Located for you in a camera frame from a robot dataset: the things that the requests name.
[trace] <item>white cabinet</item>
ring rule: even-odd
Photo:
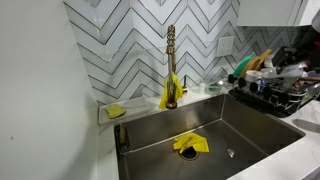
[[[238,26],[311,25],[320,0],[241,0]]]

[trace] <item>yellow cloth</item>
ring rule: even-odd
[[[178,138],[175,138],[174,140],[176,142],[173,144],[173,149],[174,150],[180,149],[179,151],[180,154],[183,153],[185,149],[191,146],[197,152],[209,152],[207,139],[195,133],[188,133]]]
[[[176,100],[178,100],[179,98],[182,98],[183,96],[183,89],[182,86],[177,78],[177,76],[172,73],[172,80],[174,82],[174,84],[176,85],[176,92],[175,92],[175,98]],[[164,91],[163,91],[163,95],[159,104],[159,109],[166,109],[166,103],[168,101],[168,94],[167,94],[167,90],[168,90],[168,81],[169,81],[169,77],[167,76],[167,78],[164,81]]]
[[[122,109],[119,104],[108,106],[105,108],[105,110],[107,111],[110,119],[121,116],[126,112],[126,110]]]

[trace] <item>sink drain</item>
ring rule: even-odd
[[[187,161],[193,161],[193,160],[197,159],[200,155],[198,152],[196,152],[193,149],[193,147],[187,148],[186,150],[183,151],[182,154],[180,154],[178,152],[178,154],[182,159],[187,160]]]

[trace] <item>sink basin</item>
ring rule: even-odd
[[[229,95],[140,118],[124,127],[121,144],[120,127],[115,126],[121,180],[227,179],[305,135]],[[173,150],[174,138],[190,131],[207,138],[209,153],[191,149],[182,156]]]

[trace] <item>white wall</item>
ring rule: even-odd
[[[97,104],[61,0],[0,1],[0,179],[97,177]]]

